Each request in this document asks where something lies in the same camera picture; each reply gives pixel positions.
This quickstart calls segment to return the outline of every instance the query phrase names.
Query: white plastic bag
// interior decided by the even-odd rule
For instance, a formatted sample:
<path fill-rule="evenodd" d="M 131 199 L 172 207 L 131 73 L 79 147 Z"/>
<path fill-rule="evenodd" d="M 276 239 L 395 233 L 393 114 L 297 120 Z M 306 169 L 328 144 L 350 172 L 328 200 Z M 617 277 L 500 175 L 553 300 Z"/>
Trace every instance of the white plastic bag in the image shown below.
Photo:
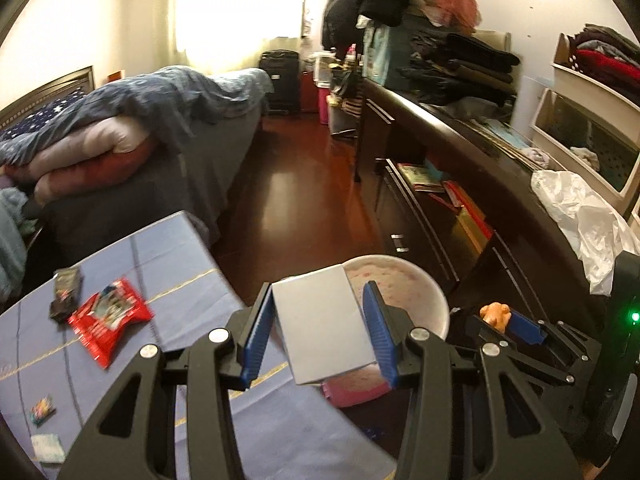
<path fill-rule="evenodd" d="M 582 261 L 591 294 L 610 296 L 616 257 L 622 251 L 640 255 L 640 240 L 578 174 L 537 171 L 531 188 Z"/>

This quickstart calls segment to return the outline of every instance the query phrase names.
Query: black bag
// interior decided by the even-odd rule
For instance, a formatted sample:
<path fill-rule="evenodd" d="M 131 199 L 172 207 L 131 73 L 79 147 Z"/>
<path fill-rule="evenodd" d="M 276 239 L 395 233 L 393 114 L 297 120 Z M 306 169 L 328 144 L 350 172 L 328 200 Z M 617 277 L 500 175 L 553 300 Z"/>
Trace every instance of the black bag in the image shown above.
<path fill-rule="evenodd" d="M 271 77 L 273 94 L 268 94 L 274 112 L 300 111 L 300 56 L 292 50 L 270 50 L 262 54 L 259 67 Z"/>

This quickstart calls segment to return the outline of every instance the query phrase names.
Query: hanging black jacket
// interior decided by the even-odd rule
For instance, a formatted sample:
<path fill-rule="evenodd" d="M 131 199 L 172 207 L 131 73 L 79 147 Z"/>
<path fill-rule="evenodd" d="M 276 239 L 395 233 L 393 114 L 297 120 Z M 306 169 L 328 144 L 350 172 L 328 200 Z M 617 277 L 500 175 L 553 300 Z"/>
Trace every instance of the hanging black jacket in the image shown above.
<path fill-rule="evenodd" d="M 327 0 L 322 22 L 322 46 L 325 50 L 335 47 L 339 58 L 355 43 L 362 51 L 364 30 L 357 29 L 358 0 Z"/>

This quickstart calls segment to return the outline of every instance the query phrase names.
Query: teal cloth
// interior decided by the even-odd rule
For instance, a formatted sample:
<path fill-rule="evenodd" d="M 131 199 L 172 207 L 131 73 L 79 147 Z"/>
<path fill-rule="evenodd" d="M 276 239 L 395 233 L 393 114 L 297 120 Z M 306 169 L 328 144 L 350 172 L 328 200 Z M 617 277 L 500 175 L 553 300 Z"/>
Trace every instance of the teal cloth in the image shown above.
<path fill-rule="evenodd" d="M 27 196 L 15 189 L 0 189 L 0 303 L 20 292 L 27 249 L 22 240 L 34 231 L 34 222 L 22 216 Z"/>

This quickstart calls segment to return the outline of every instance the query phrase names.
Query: red plastic wrapper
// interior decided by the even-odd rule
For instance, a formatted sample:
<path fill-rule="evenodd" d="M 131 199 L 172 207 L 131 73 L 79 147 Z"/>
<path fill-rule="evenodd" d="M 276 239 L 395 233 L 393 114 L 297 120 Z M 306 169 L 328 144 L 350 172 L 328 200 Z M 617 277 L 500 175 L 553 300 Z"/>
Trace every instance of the red plastic wrapper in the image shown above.
<path fill-rule="evenodd" d="M 126 278 L 94 294 L 69 317 L 69 325 L 102 368 L 129 323 L 149 321 L 154 314 Z"/>

